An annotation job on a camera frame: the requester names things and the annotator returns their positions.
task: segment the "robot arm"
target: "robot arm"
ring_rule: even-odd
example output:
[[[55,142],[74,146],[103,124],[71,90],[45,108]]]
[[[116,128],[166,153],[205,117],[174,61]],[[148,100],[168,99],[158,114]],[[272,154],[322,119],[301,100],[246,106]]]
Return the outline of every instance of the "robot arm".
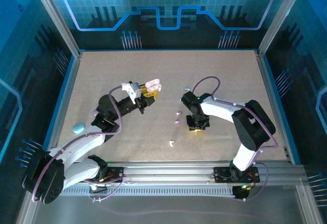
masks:
[[[209,116],[226,119],[235,125],[241,146],[230,163],[230,173],[234,181],[239,181],[244,172],[253,164],[261,145],[269,140],[267,133],[245,109],[221,99],[213,100],[211,94],[205,93],[197,97],[189,91],[184,94],[181,101],[192,112],[192,115],[186,117],[190,131],[205,130],[209,127]],[[239,105],[254,112],[271,134],[276,132],[275,126],[257,101],[251,100],[245,104],[239,103]]]
[[[139,109],[143,114],[144,109],[156,101],[161,90],[161,84],[158,79],[141,86],[138,83],[129,82],[122,84],[122,89],[126,90],[129,96],[119,102],[113,98],[121,117],[136,109]],[[34,153],[22,182],[23,188],[33,192],[40,174],[47,164],[49,164],[49,167],[44,176],[41,177],[35,194],[45,204],[52,202],[63,189],[77,182],[87,179],[93,179],[94,181],[104,179],[107,176],[107,163],[101,158],[92,155],[82,162],[75,162],[113,136],[102,133],[118,131],[119,125],[115,123],[117,119],[118,114],[109,96],[102,96],[97,107],[97,115],[91,126],[85,130],[84,137],[77,136],[79,139],[76,137],[77,140],[65,150],[64,147],[71,142],[53,148],[49,152],[38,150]],[[53,160],[58,152],[61,154]]]

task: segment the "beige work surface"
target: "beige work surface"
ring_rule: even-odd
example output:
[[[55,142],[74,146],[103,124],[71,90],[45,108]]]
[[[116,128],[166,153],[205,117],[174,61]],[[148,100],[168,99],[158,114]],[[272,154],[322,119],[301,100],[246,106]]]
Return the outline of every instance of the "beige work surface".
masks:
[[[275,124],[254,51],[85,52],[59,144],[74,137],[72,127],[76,123],[90,125],[99,98],[113,87],[129,81],[144,84],[159,78],[162,91],[158,100],[143,115],[133,111],[124,116],[122,132],[87,155],[96,154],[106,161],[231,160],[240,147],[231,122],[211,116],[210,127],[197,134],[186,125],[185,116],[190,112],[179,99],[185,87],[192,90],[207,76],[221,80],[216,97],[233,102],[257,100]],[[206,80],[195,94],[211,93],[216,85],[216,80]],[[113,96],[119,101],[127,92],[115,91]],[[182,111],[182,115],[177,116],[177,111]],[[264,151],[260,160],[286,159],[278,131],[274,136],[279,142],[278,149]],[[173,147],[169,140],[175,141]]]

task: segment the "enclosure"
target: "enclosure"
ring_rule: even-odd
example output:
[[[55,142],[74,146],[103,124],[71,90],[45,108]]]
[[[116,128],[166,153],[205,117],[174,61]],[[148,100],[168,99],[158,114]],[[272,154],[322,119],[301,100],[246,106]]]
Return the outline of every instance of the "enclosure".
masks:
[[[327,0],[2,0],[0,7],[3,223],[325,222]],[[189,131],[180,98],[207,76],[221,81],[215,97],[256,100],[276,127],[278,148],[258,157],[269,173],[258,165],[251,195],[265,180],[267,188],[253,201],[211,194],[232,187],[210,176],[241,143],[235,126],[214,116],[206,130]],[[123,167],[128,183],[116,196],[93,204],[89,186],[78,183],[51,204],[31,202],[21,185],[26,143],[45,151],[63,145],[76,124],[91,125],[113,87],[157,78],[156,102],[124,116],[121,134],[79,159],[97,155]],[[195,94],[216,87],[206,80]]]

